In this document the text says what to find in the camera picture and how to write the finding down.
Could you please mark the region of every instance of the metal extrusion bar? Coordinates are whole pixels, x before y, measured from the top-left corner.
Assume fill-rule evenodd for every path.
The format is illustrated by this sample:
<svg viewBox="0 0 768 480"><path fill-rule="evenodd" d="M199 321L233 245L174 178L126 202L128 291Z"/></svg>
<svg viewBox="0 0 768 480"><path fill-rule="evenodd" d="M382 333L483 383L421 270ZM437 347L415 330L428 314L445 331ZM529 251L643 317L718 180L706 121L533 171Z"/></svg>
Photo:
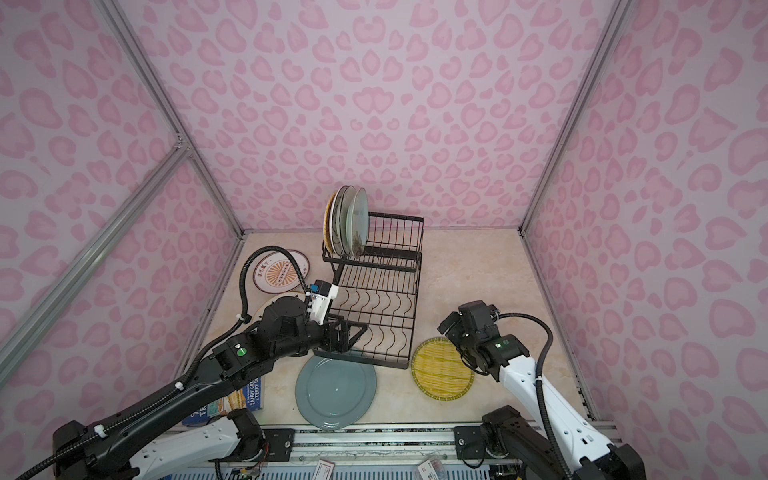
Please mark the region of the metal extrusion bar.
<svg viewBox="0 0 768 480"><path fill-rule="evenodd" d="M177 139L186 141L191 146L193 151L192 165L203 180L203 185L214 199L214 203L218 206L222 215L227 219L228 224L232 230L234 230L237 237L242 238L243 227L240 225L240 221L237 219L237 216L232 210L227 198L219 188L219 185L210 174L208 167L203 161L202 155L200 155L200 151L194 144L190 132L187 131L181 120L181 116L176 110L173 101L170 99L170 95L165 91L160 76L157 75L154 67L147 59L144 49L141 47L141 43L139 42L131 23L125 16L125 12L123 12L123 9L118 4L117 0L93 0L93 2L101 11L104 20L106 20L114 33L115 38L120 43L123 52L131 61L139 78L144 82L147 92L154 99L163 118L168 123L171 130L175 132Z"/></svg>
<svg viewBox="0 0 768 480"><path fill-rule="evenodd" d="M11 338L0 349L0 389L35 349L61 312L91 279L109 253L120 243L134 221L160 192L190 151L179 143L141 186L125 201L104 228L69 264L48 294L18 322Z"/></svg>
<svg viewBox="0 0 768 480"><path fill-rule="evenodd" d="M210 323L213 321L216 310L219 308L221 297L224 295L224 290L227 288L227 283L232 277L232 272L237 265L237 259L240 257L240 252L243 251L244 246L245 237L238 240L232 247L232 251L227 257L227 263L225 264L224 269L221 270L219 279L216 281L216 285L211 291L205 310L203 310L203 314L200 317L200 323L197 324L190 341L187 342L187 348L184 350L184 354L181 356L181 361L174 371L174 378L181 375L181 372L187 367L190 359L197 354L200 345L203 343L203 340L208 333Z"/></svg>
<svg viewBox="0 0 768 480"><path fill-rule="evenodd" d="M521 232L527 232L528 228L531 226L531 222L536 215L536 211L538 210L544 193L551 183L554 169L563 158L563 154L568 147L568 142L571 140L571 136L576 130L584 110L587 108L589 98L592 96L592 92L600 81L603 70L608 63L608 60L611 58L611 54L616 48L616 44L619 42L621 32L624 30L624 26L628 23L636 3L635 0L616 0L616 3L614 3L611 13L608 15L608 19L605 23L605 28L603 28L600 39L598 40L598 45L590 58L586 71L584 72L584 78L578 87L571 108L568 110L568 114L565 117L563 127L560 129L554 147L552 148L552 152L547 159L544 172L541 174L541 178L534 189L531 204L528 205L528 209L525 211L522 225L520 226Z"/></svg>
<svg viewBox="0 0 768 480"><path fill-rule="evenodd" d="M549 287L544 281L544 277L541 273L542 270L536 261L536 257L534 257L531 245L528 243L528 238L523 233L520 234L520 241L523 244L525 256L528 257L528 262L531 264L531 270L533 270L536 277L538 289L541 291L541 295L544 297L544 303L547 306L547 311L549 312L549 316L552 318L552 322L555 326L554 330L558 333L558 338L560 339L563 350L565 351L565 356L568 358L568 361L571 364L571 371L574 374L574 379L576 380L576 386L578 388L579 394L584 400L584 406L587 408L588 416L593 420L601 420L597 405L594 403L592 394L589 392L589 388L584 382L584 373L581 371L581 367L578 364L574 350L571 347L571 341L568 339L568 334L565 332L563 324L558 318L557 312L554 308L554 299L552 297L552 293L549 291Z"/></svg>

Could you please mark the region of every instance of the ventilation grille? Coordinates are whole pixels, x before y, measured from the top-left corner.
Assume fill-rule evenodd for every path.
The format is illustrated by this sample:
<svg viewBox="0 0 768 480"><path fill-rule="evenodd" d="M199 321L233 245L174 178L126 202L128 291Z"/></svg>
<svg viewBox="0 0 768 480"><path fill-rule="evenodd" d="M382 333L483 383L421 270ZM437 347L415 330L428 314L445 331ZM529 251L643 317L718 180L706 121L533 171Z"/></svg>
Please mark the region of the ventilation grille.
<svg viewBox="0 0 768 480"><path fill-rule="evenodd" d="M463 465L443 465L448 480L488 480L488 466L472 470ZM415 465L339 465L333 469L332 480L416 480ZM227 480L244 480L245 475L229 475L229 468L222 468ZM315 466L266 467L255 480L311 480ZM163 480L216 480L214 467L188 468Z"/></svg>

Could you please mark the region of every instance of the dish rack lower tier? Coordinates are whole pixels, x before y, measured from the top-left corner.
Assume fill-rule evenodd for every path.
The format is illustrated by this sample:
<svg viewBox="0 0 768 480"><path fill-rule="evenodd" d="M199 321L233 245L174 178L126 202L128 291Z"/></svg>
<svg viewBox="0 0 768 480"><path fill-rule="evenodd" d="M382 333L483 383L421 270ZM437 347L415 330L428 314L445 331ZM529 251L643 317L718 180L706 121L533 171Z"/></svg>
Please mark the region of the dish rack lower tier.
<svg viewBox="0 0 768 480"><path fill-rule="evenodd" d="M330 312L365 324L355 343L362 355L315 351L318 356L407 369L412 352L419 277L422 269L424 218L370 212L363 255L342 258L323 245L339 295ZM353 326L350 335L360 327Z"/></svg>

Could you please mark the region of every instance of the beige countertop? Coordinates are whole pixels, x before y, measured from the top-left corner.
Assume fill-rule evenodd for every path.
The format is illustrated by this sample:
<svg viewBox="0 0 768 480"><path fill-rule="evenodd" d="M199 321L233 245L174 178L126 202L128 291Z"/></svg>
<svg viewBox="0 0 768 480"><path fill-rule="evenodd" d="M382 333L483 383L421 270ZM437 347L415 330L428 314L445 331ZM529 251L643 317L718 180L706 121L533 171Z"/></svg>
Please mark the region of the beige countertop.
<svg viewBox="0 0 768 480"><path fill-rule="evenodd" d="M266 245L298 250L310 260L307 283L331 281L333 272L321 257L322 234L252 233L248 236L238 264L232 273L206 342L226 331L240 312L238 279L245 259ZM528 258L516 230L427 230L422 247L422 275L416 311L413 346L439 336L437 325L462 303L483 300L495 304L503 313L528 313L552 326ZM246 290L253 315L273 297L258 290L249 273ZM502 319L502 335L517 336L538 357L546 340L540 326L525 319ZM306 424L296 407L296 378L309 356L283 358L263 377L264 408L256 412L263 425ZM490 376L475 376L469 392L460 399L441 402L419 390L409 369L376 366L377 390L368 412L359 423L478 422L503 405L511 405L526 418L532 418L520 402ZM544 374L561 394L585 415L576 390L568 359L557 335L547 355Z"/></svg>

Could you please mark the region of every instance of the white plate with orange pattern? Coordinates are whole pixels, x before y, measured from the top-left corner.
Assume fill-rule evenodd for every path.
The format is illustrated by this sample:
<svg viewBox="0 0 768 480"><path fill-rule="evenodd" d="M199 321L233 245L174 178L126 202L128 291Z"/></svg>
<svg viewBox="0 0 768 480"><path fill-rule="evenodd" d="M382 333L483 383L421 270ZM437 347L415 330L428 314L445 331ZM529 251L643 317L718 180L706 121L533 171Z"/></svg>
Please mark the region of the white plate with orange pattern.
<svg viewBox="0 0 768 480"><path fill-rule="evenodd" d="M306 255L297 250L288 250L296 263L299 264L301 274L306 279L310 272L310 261ZM285 255L280 252L267 255L253 269L253 283L256 288L265 293L288 292L299 286L299 277Z"/></svg>

